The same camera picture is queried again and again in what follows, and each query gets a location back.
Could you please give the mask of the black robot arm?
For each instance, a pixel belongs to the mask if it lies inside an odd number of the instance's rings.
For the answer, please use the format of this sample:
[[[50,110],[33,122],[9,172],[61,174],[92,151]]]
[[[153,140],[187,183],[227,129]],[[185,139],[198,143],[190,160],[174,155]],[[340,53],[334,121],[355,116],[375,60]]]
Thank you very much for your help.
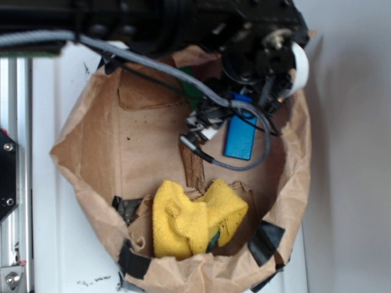
[[[57,55],[71,40],[120,41],[159,58],[196,45],[223,80],[271,113],[293,91],[309,29],[293,1],[2,1],[1,55]]]

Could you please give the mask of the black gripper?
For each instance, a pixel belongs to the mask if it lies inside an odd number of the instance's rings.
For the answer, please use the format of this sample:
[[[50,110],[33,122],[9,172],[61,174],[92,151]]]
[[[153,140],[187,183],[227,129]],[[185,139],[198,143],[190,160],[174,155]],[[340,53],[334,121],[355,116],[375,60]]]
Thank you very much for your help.
[[[310,37],[293,1],[211,1],[210,12],[222,26],[210,46],[221,54],[221,79],[229,90],[244,90],[273,114],[305,86]]]

